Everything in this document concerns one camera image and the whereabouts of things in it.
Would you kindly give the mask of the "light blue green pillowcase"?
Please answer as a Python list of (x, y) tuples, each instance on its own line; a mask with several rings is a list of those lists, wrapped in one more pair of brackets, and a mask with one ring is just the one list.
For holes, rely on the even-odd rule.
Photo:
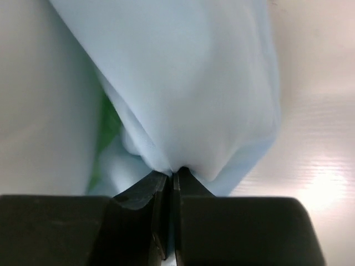
[(227, 196), (281, 123), (266, 1), (53, 1), (93, 61), (127, 151)]

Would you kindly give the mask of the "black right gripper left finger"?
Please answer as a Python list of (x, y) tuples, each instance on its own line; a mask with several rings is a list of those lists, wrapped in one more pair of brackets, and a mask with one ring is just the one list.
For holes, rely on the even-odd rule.
[(108, 196), (1, 196), (2, 265), (160, 265), (168, 176), (152, 172)]

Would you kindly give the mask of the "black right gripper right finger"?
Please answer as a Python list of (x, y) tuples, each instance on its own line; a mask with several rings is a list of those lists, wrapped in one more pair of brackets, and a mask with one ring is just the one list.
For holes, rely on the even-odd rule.
[(304, 206), (290, 197), (218, 197), (187, 168), (173, 176), (178, 265), (325, 265)]

